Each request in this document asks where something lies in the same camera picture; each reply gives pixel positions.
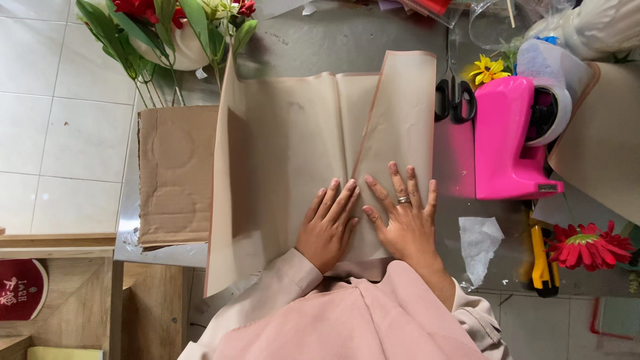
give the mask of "cardboard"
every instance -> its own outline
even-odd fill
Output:
[[[217,106],[138,113],[142,247],[209,241]]]
[[[239,80],[227,62],[216,132],[206,294],[291,249],[314,195],[354,178],[361,218],[345,261],[387,257],[361,207],[386,217],[364,177],[391,194],[389,161],[414,165],[426,204],[433,156],[436,59],[388,51],[380,73]]]
[[[594,80],[582,92],[549,164],[585,194],[640,224],[640,66],[590,65]]]

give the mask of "cardboard box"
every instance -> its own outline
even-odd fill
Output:
[[[209,241],[217,106],[138,113],[142,247]]]

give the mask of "hand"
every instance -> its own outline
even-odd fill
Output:
[[[364,206],[362,209],[373,222],[382,245],[396,259],[408,263],[438,300],[451,311],[456,297],[456,285],[445,270],[435,244],[436,181],[429,182],[429,200],[423,209],[415,168],[406,168],[407,186],[400,177],[395,161],[389,163],[389,175],[396,188],[397,197],[409,196],[411,203],[396,206],[387,191],[373,177],[367,175],[367,185],[382,201],[389,214],[389,225],[385,226],[374,208]]]
[[[365,177],[367,185],[382,201],[389,215],[389,225],[385,227],[374,208],[362,208],[373,222],[380,242],[396,259],[411,266],[438,263],[440,256],[435,246],[436,181],[429,182],[429,201],[423,209],[415,168],[406,168],[407,186],[400,177],[395,161],[389,163],[389,175],[396,188],[397,197],[409,196],[411,203],[396,206],[377,180],[369,175]]]
[[[329,190],[322,188],[318,191],[298,231],[296,250],[322,274],[342,259],[358,224],[358,219],[349,215],[360,195],[360,188],[351,179],[335,200],[339,185],[340,181],[333,179]]]

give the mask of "woman's left hand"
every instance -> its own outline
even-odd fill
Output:
[[[338,199],[340,181],[333,179],[329,189],[320,189],[298,231],[296,250],[322,274],[331,270],[349,248],[358,218],[350,218],[360,195],[354,179],[349,180]]]

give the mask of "yellow flower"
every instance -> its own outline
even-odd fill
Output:
[[[493,79],[504,78],[505,76],[511,76],[508,72],[503,72],[504,64],[502,60],[491,61],[485,55],[480,55],[480,61],[476,61],[475,64],[480,68],[469,74],[479,74],[476,76],[476,85],[480,83],[488,83]]]

